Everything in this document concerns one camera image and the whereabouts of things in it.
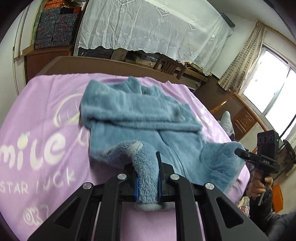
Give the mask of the person's right hand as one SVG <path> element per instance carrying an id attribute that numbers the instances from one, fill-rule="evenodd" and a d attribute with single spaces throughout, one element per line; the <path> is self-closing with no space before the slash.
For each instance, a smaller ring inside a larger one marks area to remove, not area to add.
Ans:
<path id="1" fill-rule="evenodd" d="M 252 178 L 247 190 L 247 195 L 250 198 L 256 199 L 257 197 L 262 196 L 266 191 L 268 191 L 273 184 L 273 178 L 267 176 L 262 182 L 262 172 L 255 169 L 252 172 Z"/>

